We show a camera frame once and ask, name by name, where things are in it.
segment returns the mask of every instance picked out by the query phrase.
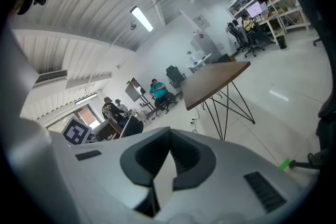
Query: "fluorescent light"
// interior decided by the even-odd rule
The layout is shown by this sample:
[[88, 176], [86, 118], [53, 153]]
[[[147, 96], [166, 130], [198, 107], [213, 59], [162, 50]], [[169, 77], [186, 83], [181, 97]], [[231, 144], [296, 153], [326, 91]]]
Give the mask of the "fluorescent light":
[[276, 97], [278, 97], [278, 98], [280, 98], [280, 99], [285, 100], [286, 102], [289, 101], [289, 99], [286, 96], [283, 96], [282, 94], [280, 94], [278, 92], [270, 90], [269, 93], [272, 94], [272, 95], [274, 95], [274, 96], [276, 96]]
[[147, 20], [146, 16], [143, 15], [137, 6], [131, 9], [131, 13], [142, 23], [144, 27], [146, 27], [148, 32], [151, 32], [154, 29], [151, 23]]
[[92, 98], [95, 98], [97, 95], [98, 95], [97, 93], [94, 93], [93, 95], [84, 97], [83, 99], [81, 99], [81, 100], [75, 102], [75, 105], [82, 104], [82, 103], [84, 103], [85, 101], [88, 101], [88, 100], [90, 100], [90, 99], [92, 99]]

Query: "wooden tabletop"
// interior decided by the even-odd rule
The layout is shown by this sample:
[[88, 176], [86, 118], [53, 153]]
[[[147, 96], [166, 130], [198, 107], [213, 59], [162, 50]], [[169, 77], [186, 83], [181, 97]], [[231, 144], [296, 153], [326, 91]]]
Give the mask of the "wooden tabletop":
[[182, 81], [185, 107], [193, 109], [227, 86], [251, 65], [250, 62], [207, 64]]

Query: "white floor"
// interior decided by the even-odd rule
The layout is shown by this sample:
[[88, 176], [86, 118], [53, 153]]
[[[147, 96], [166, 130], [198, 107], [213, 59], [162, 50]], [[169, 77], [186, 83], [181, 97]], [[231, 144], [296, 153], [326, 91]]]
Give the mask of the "white floor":
[[[256, 124], [229, 111], [226, 141], [234, 142], [255, 151], [273, 164], [279, 166], [286, 159], [307, 161], [309, 152], [319, 150], [315, 130], [318, 112], [331, 92], [331, 71], [322, 44], [312, 45], [316, 33], [306, 31], [286, 35], [287, 49], [276, 45], [257, 51], [246, 59], [243, 54], [237, 61], [250, 61], [251, 66], [234, 80], [247, 102]], [[242, 108], [244, 104], [232, 85], [229, 96]], [[207, 102], [214, 112], [212, 102]], [[219, 139], [209, 112], [197, 107], [200, 117], [196, 121], [199, 134]], [[225, 126], [226, 109], [217, 105], [222, 127]], [[145, 130], [161, 126], [191, 131], [192, 118], [197, 110], [187, 111], [184, 101], [172, 106], [170, 112], [161, 114]], [[302, 187], [315, 179], [317, 172], [302, 168], [285, 170]], [[155, 179], [157, 195], [163, 206], [171, 195], [172, 179], [176, 177], [173, 158], [169, 155]]]

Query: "black vent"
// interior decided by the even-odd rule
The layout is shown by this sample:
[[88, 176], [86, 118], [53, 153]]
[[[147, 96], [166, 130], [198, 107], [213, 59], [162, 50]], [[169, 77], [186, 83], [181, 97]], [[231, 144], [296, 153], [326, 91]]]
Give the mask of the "black vent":
[[244, 176], [267, 213], [274, 211], [286, 203], [286, 200], [259, 173], [254, 172]]
[[49, 73], [44, 73], [41, 74], [38, 79], [36, 80], [36, 83], [38, 82], [42, 82], [42, 81], [46, 81], [49, 79], [56, 79], [56, 78], [60, 78], [60, 77], [66, 77], [68, 75], [68, 71], [67, 70], [60, 70], [60, 71], [56, 71], [56, 72], [49, 72]]

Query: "window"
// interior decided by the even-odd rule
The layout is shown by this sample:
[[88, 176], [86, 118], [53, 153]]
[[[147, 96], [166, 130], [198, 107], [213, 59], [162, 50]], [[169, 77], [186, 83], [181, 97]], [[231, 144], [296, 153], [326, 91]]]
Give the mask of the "window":
[[94, 114], [91, 107], [89, 105], [84, 105], [76, 111], [71, 112], [70, 114], [64, 116], [60, 120], [54, 122], [50, 126], [47, 127], [49, 131], [54, 131], [61, 133], [64, 127], [67, 125], [68, 121], [75, 117], [77, 120], [82, 121], [86, 125], [90, 126], [92, 129], [97, 127], [101, 122], [98, 117]]

